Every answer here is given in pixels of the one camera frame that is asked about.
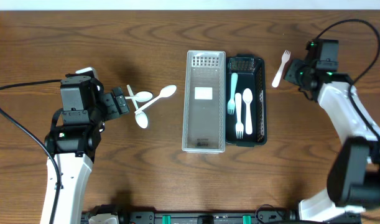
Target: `black plastic tray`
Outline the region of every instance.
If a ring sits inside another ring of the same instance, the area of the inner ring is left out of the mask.
[[[238,54],[226,59],[226,106],[230,99],[231,74],[238,74],[236,93],[243,94],[249,88],[253,94],[251,102],[251,116],[253,133],[243,134],[242,139],[237,139],[235,124],[236,111],[228,115],[226,110],[226,142],[242,147],[254,147],[267,142],[266,119],[266,79],[264,73],[264,61],[254,55]],[[242,101],[241,122],[245,125],[245,103]]]

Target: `clear plastic tray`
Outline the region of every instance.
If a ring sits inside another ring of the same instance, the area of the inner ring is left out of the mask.
[[[183,151],[225,151],[225,70],[225,52],[188,51]]]

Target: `cutlery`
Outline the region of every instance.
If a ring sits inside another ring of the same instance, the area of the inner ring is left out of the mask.
[[[130,85],[127,85],[127,91],[129,92],[129,95],[132,97],[132,101],[134,104],[135,109],[139,109],[137,106],[136,100],[133,96],[132,88],[130,88]],[[137,124],[140,126],[140,128],[146,128],[148,126],[148,118],[145,112],[141,111],[140,113],[136,114],[134,116],[134,119],[136,119]]]
[[[242,99],[246,104],[246,116],[245,116],[245,133],[252,134],[252,117],[251,117],[251,102],[253,99],[252,91],[247,88],[242,94]]]
[[[235,131],[237,133],[237,138],[241,139],[244,135],[244,125],[241,122],[241,94],[235,93],[235,110],[237,111],[237,123],[235,124]]]
[[[286,50],[281,58],[281,66],[279,67],[278,72],[276,73],[276,76],[274,77],[274,80],[272,81],[272,87],[277,88],[281,80],[282,71],[284,70],[285,64],[289,61],[289,58],[290,58],[290,51]]]
[[[238,81],[238,74],[233,73],[231,74],[231,94],[230,94],[230,99],[227,104],[227,113],[228,114],[234,114],[235,110],[235,102],[234,102],[234,93],[235,93],[235,88],[237,87],[237,81]]]
[[[163,89],[161,89],[159,96],[155,97],[150,102],[144,104],[142,107],[137,109],[134,113],[135,114],[141,113],[144,109],[149,107],[151,104],[155,103],[155,101],[157,101],[159,98],[172,96],[173,93],[175,93],[176,89],[177,87],[175,85],[169,85],[169,86],[164,87]]]
[[[137,102],[147,102],[152,99],[152,93],[148,91],[141,91],[138,92],[134,96],[125,96],[125,99],[130,100],[130,99],[135,99]]]

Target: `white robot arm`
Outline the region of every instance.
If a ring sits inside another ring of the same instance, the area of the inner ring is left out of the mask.
[[[348,98],[349,86],[350,84],[347,82],[324,83],[318,96],[318,103],[329,115],[342,144],[348,138],[358,136],[364,137],[368,141],[377,141],[376,136],[366,127],[350,103],[350,99]],[[365,107],[361,104],[354,86],[351,88],[351,92],[357,107],[380,135],[380,127],[376,125],[365,110]],[[345,212],[360,213],[364,211],[365,208],[362,206],[347,205],[345,207],[337,207],[329,198],[327,189],[299,203],[300,219],[316,222],[331,220]]]
[[[104,122],[129,112],[122,89],[117,87],[112,93],[104,93],[96,70],[91,67],[68,74],[61,81],[60,91],[63,109],[55,113],[45,145],[59,168],[61,189],[57,206],[54,206],[56,171],[48,159],[42,224],[50,223],[53,213],[54,224],[80,223],[83,196]],[[56,126],[60,114],[63,125]]]

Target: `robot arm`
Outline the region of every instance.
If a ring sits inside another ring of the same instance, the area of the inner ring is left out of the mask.
[[[318,104],[327,112],[342,144],[345,143],[346,139],[356,136],[364,137],[368,141],[377,141],[376,136],[366,127],[364,121],[351,105],[348,98],[349,86],[350,84],[347,82],[324,83],[318,96]],[[376,125],[361,104],[354,86],[351,92],[357,107],[380,135],[380,127]]]
[[[308,43],[307,50],[306,59],[295,59],[284,79],[298,85],[299,91],[327,112],[342,143],[328,175],[327,188],[299,203],[301,220],[324,222],[345,212],[360,213],[364,207],[380,206],[380,144],[351,104],[348,90],[352,80],[347,74],[335,73],[338,41],[317,39]],[[380,127],[365,110],[353,86],[351,94],[380,136]],[[379,170],[368,172],[368,162],[379,165]]]
[[[94,68],[84,68],[61,81],[63,109],[56,112],[46,136],[48,152],[60,170],[62,187],[55,209],[54,223],[80,223],[83,196],[101,141],[104,122],[129,112],[120,87],[104,93]],[[56,126],[62,115],[63,125]],[[47,161],[48,182],[40,223],[49,223],[56,188],[56,172]]]

